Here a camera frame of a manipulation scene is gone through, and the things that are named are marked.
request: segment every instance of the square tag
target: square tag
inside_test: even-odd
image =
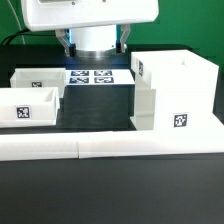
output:
[[[32,87],[42,87],[42,82],[32,82]]]
[[[174,127],[186,127],[188,114],[176,114],[174,115]]]
[[[89,76],[89,71],[72,71],[71,76]]]
[[[101,77],[94,78],[95,83],[114,83],[114,79],[112,77]]]
[[[141,61],[139,61],[139,66],[138,66],[138,72],[139,72],[139,75],[143,76],[143,70],[144,66],[143,66],[143,63]]]
[[[84,78],[84,77],[75,77],[75,78],[70,78],[69,84],[88,84],[89,83],[89,78]]]
[[[16,116],[18,119],[30,119],[31,118],[30,106],[16,106]]]
[[[112,76],[112,71],[94,71],[94,76]]]

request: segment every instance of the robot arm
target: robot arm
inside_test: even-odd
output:
[[[26,26],[32,31],[56,30],[56,37],[71,55],[71,44],[76,50],[93,55],[113,52],[116,42],[117,24],[122,24],[120,43],[125,51],[125,41],[130,33],[130,24],[152,22],[158,16],[158,0],[21,0]],[[71,38],[66,29],[73,28]],[[101,41],[99,36],[110,34]]]

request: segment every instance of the white edge strip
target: white edge strip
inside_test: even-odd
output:
[[[223,127],[0,136],[0,161],[223,153]]]

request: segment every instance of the white plastic container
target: white plastic container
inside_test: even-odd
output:
[[[59,97],[64,95],[65,68],[16,69],[10,79],[12,88],[58,87]]]
[[[173,50],[133,52],[131,68],[135,72],[131,119],[137,130],[196,128],[212,115],[217,65],[188,50]]]
[[[0,127],[55,125],[57,88],[0,89]]]

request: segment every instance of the white bin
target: white bin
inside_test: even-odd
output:
[[[57,88],[0,89],[0,127],[55,125]]]
[[[59,97],[64,95],[65,68],[16,69],[10,79],[12,88],[58,87]]]
[[[212,115],[218,66],[188,51],[132,52],[138,130],[197,128]]]

